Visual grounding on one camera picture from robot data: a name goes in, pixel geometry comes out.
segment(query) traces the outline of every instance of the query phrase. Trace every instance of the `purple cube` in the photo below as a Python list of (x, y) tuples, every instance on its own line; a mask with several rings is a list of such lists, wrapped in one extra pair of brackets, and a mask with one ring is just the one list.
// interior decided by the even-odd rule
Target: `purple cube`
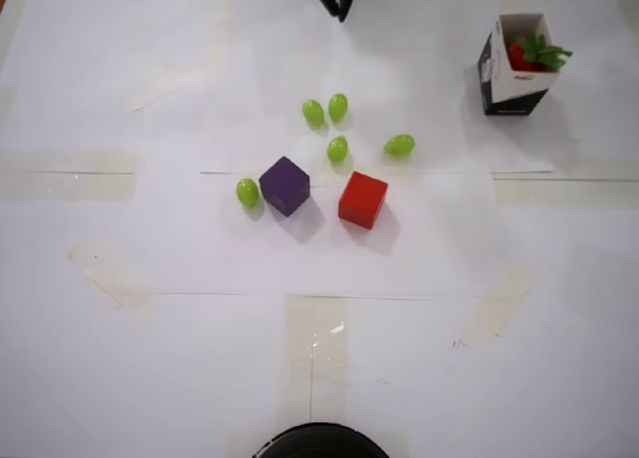
[(260, 177), (265, 200), (288, 217), (311, 196), (311, 178), (286, 157)]

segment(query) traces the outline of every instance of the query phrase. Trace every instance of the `white box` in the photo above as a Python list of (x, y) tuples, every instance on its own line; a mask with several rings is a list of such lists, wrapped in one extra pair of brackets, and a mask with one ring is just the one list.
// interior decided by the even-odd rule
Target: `white box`
[(487, 116), (527, 116), (559, 77), (559, 72), (514, 71), (507, 46), (530, 30), (552, 44), (543, 14), (500, 15), (477, 63)]

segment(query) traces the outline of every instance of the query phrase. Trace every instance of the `tape strip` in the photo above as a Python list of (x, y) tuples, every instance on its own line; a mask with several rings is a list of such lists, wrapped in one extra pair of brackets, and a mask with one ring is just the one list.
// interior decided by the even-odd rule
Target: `tape strip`
[(136, 318), (151, 319), (156, 303), (149, 289), (101, 247), (80, 243), (69, 252), (69, 260)]
[(278, 407), (278, 429), (282, 431), (311, 421), (314, 306), (313, 298), (285, 298), (286, 355)]
[(610, 161), (592, 158), (578, 160), (555, 159), (554, 172), (541, 173), (494, 173), (498, 180), (533, 181), (639, 181), (639, 163), (636, 161)]
[(344, 298), (290, 296), (286, 300), (287, 355), (279, 425), (344, 423), (348, 346)]
[(168, 69), (164, 63), (149, 69), (151, 87), (129, 98), (129, 109), (140, 111), (180, 89), (216, 77), (224, 71), (228, 57), (231, 0), (211, 0), (209, 10), (209, 47), (202, 63), (189, 70)]
[(138, 154), (121, 150), (0, 152), (0, 172), (134, 174), (139, 165)]
[(500, 336), (521, 307), (532, 278), (532, 269), (527, 265), (510, 264), (461, 328), (459, 342), (472, 348), (484, 348)]
[(345, 423), (348, 379), (347, 300), (314, 297), (311, 419)]
[(0, 202), (124, 202), (136, 176), (0, 172)]
[(639, 210), (639, 182), (498, 180), (495, 200), (507, 207)]

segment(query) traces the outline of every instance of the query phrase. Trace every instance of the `red cube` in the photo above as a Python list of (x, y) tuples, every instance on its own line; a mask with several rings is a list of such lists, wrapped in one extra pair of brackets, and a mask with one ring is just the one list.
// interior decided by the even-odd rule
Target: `red cube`
[(339, 199), (339, 218), (372, 229), (387, 189), (386, 182), (353, 172)]

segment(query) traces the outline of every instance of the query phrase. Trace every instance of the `green grape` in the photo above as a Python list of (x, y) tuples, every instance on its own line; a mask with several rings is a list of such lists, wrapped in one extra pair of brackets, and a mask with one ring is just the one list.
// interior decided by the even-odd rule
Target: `green grape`
[(326, 154), (333, 164), (342, 163), (348, 154), (348, 142), (346, 141), (346, 137), (339, 136), (330, 141)]
[(323, 109), (318, 101), (309, 100), (304, 102), (302, 113), (312, 127), (321, 127), (323, 124)]
[(402, 134), (390, 139), (386, 145), (383, 146), (383, 151), (390, 156), (404, 157), (410, 154), (414, 148), (415, 139), (408, 134)]
[(332, 121), (337, 124), (346, 115), (348, 110), (348, 99), (344, 94), (335, 94), (328, 103), (328, 114)]
[(260, 199), (258, 185), (253, 179), (240, 180), (236, 187), (236, 193), (238, 194), (238, 200), (247, 209), (253, 209)]

